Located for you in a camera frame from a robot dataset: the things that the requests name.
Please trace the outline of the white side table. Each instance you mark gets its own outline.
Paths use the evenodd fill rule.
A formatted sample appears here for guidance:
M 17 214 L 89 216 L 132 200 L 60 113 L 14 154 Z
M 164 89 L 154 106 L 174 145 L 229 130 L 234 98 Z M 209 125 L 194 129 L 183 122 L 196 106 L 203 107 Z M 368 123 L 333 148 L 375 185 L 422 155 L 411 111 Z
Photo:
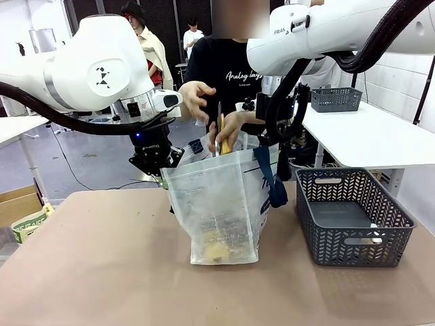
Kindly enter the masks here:
M 340 113 L 318 113 L 308 106 L 303 126 L 343 166 L 435 165 L 434 133 L 367 103 Z

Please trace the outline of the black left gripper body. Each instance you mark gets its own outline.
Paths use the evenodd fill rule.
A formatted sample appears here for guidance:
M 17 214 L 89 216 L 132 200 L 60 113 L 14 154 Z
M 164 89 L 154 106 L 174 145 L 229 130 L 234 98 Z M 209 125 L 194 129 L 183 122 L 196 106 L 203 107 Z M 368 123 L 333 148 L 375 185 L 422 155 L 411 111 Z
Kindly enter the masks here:
M 135 153 L 146 162 L 165 163 L 171 152 L 167 124 L 135 132 L 130 136 Z

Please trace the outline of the green printed white carton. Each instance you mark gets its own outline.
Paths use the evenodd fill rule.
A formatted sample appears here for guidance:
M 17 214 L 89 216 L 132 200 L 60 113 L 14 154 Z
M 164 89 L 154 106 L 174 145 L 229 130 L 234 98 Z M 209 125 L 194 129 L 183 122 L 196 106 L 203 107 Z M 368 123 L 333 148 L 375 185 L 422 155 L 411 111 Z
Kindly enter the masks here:
M 52 205 L 46 203 L 40 211 L 14 222 L 11 228 L 16 242 L 21 245 L 53 212 Z

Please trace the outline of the white table with post leg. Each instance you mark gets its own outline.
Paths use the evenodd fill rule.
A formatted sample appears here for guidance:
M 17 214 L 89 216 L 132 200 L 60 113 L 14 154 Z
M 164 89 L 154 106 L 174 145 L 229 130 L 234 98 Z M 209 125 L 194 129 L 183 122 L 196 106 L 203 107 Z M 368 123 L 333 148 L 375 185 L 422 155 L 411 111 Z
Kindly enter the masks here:
M 27 132 L 47 122 L 46 118 L 40 116 L 0 117 L 0 148 L 13 141 L 19 141 L 44 203 L 49 201 L 47 191 L 39 174 L 39 169 L 31 156 L 26 139 L 27 137 L 34 139 L 35 137 L 27 135 Z

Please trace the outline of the person's right hand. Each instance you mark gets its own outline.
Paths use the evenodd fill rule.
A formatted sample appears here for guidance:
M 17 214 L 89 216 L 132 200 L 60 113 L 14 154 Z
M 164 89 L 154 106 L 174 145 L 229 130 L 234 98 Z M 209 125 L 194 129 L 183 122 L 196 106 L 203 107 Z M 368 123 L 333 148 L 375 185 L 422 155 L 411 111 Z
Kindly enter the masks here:
M 205 125 L 209 122 L 209 116 L 202 110 L 207 106 L 204 95 L 213 96 L 215 88 L 209 87 L 202 81 L 189 81 L 181 86 L 179 93 L 182 95 L 181 118 L 184 121 L 196 119 Z

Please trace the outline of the person in black T-shirt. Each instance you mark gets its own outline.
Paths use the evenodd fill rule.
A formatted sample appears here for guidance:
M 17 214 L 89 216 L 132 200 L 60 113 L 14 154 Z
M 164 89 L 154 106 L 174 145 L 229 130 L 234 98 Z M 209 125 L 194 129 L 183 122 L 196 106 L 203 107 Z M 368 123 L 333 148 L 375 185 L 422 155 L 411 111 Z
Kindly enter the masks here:
M 206 126 L 218 116 L 218 103 L 228 115 L 236 112 L 236 103 L 255 99 L 261 91 L 262 75 L 250 67 L 246 51 L 247 43 L 236 39 L 203 37 L 193 46 L 184 83 L 199 81 L 216 89 L 213 96 L 203 96 L 207 106 L 202 110 L 209 116 Z

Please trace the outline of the brown cardboard box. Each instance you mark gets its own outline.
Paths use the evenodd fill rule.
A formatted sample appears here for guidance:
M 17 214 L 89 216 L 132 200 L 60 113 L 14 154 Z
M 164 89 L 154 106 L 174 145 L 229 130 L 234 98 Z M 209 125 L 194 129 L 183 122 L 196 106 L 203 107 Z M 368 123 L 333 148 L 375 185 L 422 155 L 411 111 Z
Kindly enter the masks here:
M 35 185 L 0 194 L 0 228 L 11 226 L 16 221 L 40 211 L 43 201 Z

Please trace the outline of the beige food items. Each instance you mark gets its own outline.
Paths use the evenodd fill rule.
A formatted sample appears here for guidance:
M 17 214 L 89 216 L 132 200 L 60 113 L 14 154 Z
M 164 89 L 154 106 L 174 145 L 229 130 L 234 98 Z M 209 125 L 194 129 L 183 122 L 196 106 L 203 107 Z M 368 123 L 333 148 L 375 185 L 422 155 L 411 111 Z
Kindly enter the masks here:
M 208 264 L 226 264 L 229 256 L 230 250 L 223 242 L 213 242 L 205 247 L 205 261 Z

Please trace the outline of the person's left forearm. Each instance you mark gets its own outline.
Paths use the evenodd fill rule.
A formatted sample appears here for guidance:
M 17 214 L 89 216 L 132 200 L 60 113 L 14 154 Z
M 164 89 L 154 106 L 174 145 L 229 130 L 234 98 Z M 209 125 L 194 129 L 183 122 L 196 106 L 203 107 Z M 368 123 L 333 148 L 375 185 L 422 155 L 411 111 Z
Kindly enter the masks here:
M 255 124 L 255 125 L 263 125 L 264 121 L 256 118 L 255 111 L 244 111 L 241 112 L 242 124 Z

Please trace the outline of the background person white T-shirt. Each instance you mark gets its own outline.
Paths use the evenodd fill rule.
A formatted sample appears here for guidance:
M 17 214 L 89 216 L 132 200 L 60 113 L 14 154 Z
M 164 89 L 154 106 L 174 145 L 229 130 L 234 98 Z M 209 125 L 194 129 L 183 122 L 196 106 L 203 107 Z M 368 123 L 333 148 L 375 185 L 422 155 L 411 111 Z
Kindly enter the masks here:
M 189 17 L 187 23 L 189 29 L 184 33 L 183 46 L 187 54 L 187 59 L 190 59 L 193 46 L 200 38 L 204 37 L 204 33 L 198 29 L 196 16 Z

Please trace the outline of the mannequin with beige jacket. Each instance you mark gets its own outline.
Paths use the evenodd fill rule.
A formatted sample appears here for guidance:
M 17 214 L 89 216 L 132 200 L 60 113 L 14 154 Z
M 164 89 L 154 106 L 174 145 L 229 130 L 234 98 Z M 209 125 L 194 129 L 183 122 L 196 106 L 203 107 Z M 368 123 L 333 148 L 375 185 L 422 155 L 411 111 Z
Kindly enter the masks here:
M 173 90 L 173 78 L 166 59 L 166 50 L 159 38 L 147 28 L 145 10 L 136 1 L 128 1 L 121 9 L 122 15 L 135 31 L 147 59 L 148 75 L 155 86 Z

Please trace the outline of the large grey plastic basket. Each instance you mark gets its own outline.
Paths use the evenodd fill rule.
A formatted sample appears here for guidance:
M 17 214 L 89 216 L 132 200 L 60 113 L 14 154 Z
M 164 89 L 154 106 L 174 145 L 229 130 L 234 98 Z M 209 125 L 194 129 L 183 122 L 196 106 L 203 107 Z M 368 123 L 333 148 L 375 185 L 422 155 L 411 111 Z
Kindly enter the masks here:
M 364 168 L 298 169 L 296 208 L 319 266 L 394 268 L 416 227 Z

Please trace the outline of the yellow and grey utensil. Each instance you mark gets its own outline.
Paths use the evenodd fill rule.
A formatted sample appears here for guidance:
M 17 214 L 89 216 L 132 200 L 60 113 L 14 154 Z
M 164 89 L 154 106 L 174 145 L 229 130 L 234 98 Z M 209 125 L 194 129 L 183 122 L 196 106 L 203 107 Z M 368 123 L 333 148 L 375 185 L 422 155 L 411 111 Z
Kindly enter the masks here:
M 217 106 L 217 123 L 216 123 L 216 129 L 217 134 L 219 134 L 225 127 L 225 117 L 222 112 L 222 104 L 218 103 Z M 217 139 L 215 139 L 215 156 L 222 156 L 230 153 L 232 151 L 231 146 L 228 144 L 228 139 L 224 139 L 222 142 L 218 142 Z

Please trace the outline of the small grey plastic basket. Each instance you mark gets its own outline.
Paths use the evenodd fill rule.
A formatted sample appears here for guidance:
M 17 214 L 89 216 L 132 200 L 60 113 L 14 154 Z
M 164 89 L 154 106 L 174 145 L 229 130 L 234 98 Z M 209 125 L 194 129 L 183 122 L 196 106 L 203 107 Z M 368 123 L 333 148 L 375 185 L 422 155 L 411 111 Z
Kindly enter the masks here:
M 318 113 L 358 111 L 362 92 L 352 88 L 318 88 L 311 91 L 311 107 Z

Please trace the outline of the white shopping bag navy handles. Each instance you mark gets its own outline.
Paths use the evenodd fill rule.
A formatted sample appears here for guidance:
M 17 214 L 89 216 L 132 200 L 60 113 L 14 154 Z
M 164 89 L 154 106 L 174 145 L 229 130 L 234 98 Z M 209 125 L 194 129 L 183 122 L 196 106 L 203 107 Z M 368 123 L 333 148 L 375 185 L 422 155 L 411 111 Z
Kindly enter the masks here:
M 279 146 L 259 146 L 258 138 L 240 132 L 231 153 L 216 157 L 207 136 L 194 139 L 176 168 L 164 168 L 173 212 L 191 239 L 190 262 L 205 261 L 205 247 L 225 243 L 226 264 L 253 264 L 270 207 L 288 197 L 277 176 Z

